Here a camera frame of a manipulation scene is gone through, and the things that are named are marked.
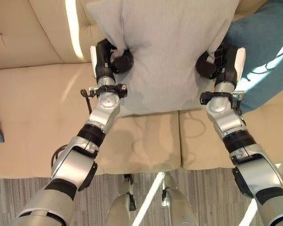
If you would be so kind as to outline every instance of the black cable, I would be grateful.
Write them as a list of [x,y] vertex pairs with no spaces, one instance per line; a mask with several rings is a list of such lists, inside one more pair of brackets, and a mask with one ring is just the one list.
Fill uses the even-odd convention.
[[89,111],[89,114],[91,114],[92,109],[91,109],[90,100],[88,98],[89,96],[87,94],[87,91],[85,89],[82,89],[81,90],[81,95],[86,99],[88,111]]
[[56,157],[56,159],[57,159],[57,158],[58,158],[58,154],[59,154],[61,151],[63,151],[63,150],[66,148],[66,146],[67,146],[67,145],[63,145],[63,146],[59,147],[59,148],[54,152],[54,154],[53,154],[52,157],[51,157],[51,162],[50,162],[51,167],[53,166],[53,161],[54,161],[55,157]]

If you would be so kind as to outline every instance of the sunlight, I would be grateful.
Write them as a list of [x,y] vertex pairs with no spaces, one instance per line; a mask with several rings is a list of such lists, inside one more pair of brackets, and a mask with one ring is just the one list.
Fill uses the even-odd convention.
[[249,90],[252,87],[254,87],[258,82],[260,82],[265,76],[267,76],[277,65],[283,60],[283,46],[278,52],[275,59],[272,61],[257,67],[253,69],[252,72],[250,72],[247,75],[248,79],[241,78],[239,81],[236,90]]
[[65,0],[65,5],[66,5],[66,13],[67,13],[72,47],[75,51],[77,58],[83,61],[84,56],[80,46],[80,37],[79,37],[80,27],[76,13],[75,0]]
[[244,218],[240,222],[239,226],[249,226],[256,212],[257,212],[257,204],[256,204],[255,199],[252,199],[244,215]]
[[164,179],[165,174],[163,172],[159,172],[146,196],[145,201],[143,202],[140,211],[138,212],[132,226],[138,226],[140,225],[143,217],[145,216],[147,209],[149,208],[152,199],[154,198],[154,195],[156,194],[162,180]]

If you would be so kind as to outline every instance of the gray pillow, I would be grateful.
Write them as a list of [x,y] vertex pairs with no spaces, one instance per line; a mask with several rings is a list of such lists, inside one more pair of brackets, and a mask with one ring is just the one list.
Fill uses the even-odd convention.
[[239,0],[101,0],[87,9],[107,39],[122,53],[129,48],[133,68],[117,75],[128,97],[121,116],[199,108],[199,94],[211,81],[195,64],[209,61],[224,38]]

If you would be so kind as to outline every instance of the blue blanket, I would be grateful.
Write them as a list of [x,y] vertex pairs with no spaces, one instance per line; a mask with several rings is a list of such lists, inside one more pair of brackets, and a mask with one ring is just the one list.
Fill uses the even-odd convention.
[[283,90],[283,0],[270,0],[255,14],[232,23],[226,39],[246,49],[237,88],[246,90],[242,112],[252,111]]

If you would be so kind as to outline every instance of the couch seam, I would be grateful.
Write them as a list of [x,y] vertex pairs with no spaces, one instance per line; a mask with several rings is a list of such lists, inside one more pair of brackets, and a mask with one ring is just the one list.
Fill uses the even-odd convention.
[[57,54],[57,56],[60,58],[60,60],[65,64],[65,61],[62,59],[62,57],[60,56],[60,54],[59,54],[59,53],[57,52],[57,50],[54,48],[53,44],[51,43],[51,41],[50,41],[50,39],[49,39],[49,37],[48,37],[48,35],[47,35],[47,33],[46,33],[45,30],[44,30],[42,24],[40,23],[40,20],[39,20],[39,18],[38,18],[38,16],[37,16],[36,12],[35,12],[34,9],[33,9],[33,6],[31,5],[30,0],[28,0],[28,4],[30,5],[30,8],[32,9],[35,18],[37,19],[37,21],[38,21],[38,23],[39,23],[39,25],[40,25],[40,27],[41,27],[41,29],[42,29],[42,31],[43,31],[45,37],[47,38],[48,42],[50,43],[50,45],[51,45],[53,51]]
[[178,129],[179,129],[179,148],[180,148],[180,167],[184,168],[183,166],[183,148],[182,148],[182,141],[181,141],[181,130],[180,130],[180,112],[178,111]]

